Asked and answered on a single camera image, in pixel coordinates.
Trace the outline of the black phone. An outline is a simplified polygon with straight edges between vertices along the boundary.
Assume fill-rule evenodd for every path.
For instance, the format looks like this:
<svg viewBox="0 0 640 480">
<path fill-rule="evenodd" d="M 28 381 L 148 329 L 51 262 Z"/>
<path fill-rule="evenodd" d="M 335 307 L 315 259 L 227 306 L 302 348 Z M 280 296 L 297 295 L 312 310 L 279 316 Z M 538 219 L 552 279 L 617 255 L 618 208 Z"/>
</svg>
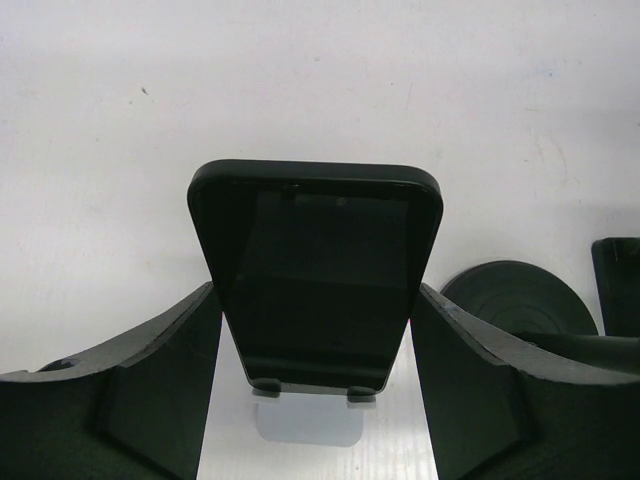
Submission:
<svg viewBox="0 0 640 480">
<path fill-rule="evenodd" d="M 187 191 L 249 384 L 375 395 L 444 211 L 411 166 L 218 159 Z"/>
</svg>

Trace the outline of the silver metal phone stand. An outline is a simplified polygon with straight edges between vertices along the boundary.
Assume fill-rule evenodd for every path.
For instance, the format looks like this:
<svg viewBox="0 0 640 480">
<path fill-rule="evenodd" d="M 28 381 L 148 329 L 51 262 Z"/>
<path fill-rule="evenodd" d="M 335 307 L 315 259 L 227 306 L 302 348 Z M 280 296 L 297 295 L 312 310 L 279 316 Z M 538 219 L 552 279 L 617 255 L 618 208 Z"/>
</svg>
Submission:
<svg viewBox="0 0 640 480">
<path fill-rule="evenodd" d="M 364 431 L 376 397 L 253 390 L 255 425 L 268 442 L 347 448 Z"/>
</svg>

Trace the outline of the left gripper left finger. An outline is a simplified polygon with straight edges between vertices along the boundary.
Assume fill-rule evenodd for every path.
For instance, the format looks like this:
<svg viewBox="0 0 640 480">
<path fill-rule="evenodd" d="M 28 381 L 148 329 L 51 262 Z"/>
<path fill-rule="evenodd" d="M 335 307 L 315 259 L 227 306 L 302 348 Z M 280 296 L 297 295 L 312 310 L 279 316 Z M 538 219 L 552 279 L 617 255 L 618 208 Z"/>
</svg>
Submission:
<svg viewBox="0 0 640 480">
<path fill-rule="evenodd" d="M 205 283 L 90 349 L 2 374 L 2 478 L 196 478 L 219 338 Z"/>
</svg>

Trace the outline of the black folding phone stand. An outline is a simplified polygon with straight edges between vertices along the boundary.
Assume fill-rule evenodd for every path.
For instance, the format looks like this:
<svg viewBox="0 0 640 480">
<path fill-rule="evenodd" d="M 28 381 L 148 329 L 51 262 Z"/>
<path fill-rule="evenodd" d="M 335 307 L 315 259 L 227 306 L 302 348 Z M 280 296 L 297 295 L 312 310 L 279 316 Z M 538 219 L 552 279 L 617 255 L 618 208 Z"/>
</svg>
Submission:
<svg viewBox="0 0 640 480">
<path fill-rule="evenodd" d="M 605 334 L 639 336 L 639 238 L 609 237 L 591 247 Z"/>
</svg>

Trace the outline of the black round-base clamp stand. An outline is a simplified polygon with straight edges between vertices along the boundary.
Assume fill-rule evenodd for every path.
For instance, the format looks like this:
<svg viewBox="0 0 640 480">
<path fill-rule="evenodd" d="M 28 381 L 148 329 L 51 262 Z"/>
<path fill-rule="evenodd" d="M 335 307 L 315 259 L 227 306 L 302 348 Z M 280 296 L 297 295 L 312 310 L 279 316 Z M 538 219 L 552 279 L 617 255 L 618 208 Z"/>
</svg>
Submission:
<svg viewBox="0 0 640 480">
<path fill-rule="evenodd" d="M 639 372 L 639 339 L 600 336 L 578 294 L 536 265 L 483 263 L 455 276 L 441 294 L 471 315 L 553 354 L 607 370 Z"/>
</svg>

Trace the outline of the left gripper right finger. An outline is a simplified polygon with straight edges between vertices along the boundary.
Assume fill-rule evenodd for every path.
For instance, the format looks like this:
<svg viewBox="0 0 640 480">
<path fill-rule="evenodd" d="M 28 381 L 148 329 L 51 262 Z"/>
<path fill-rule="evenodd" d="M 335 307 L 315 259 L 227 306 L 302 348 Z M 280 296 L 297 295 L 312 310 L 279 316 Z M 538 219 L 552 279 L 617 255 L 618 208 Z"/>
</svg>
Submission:
<svg viewBox="0 0 640 480">
<path fill-rule="evenodd" d="M 512 335 L 422 286 L 411 316 L 442 479 L 635 479 L 639 342 Z"/>
</svg>

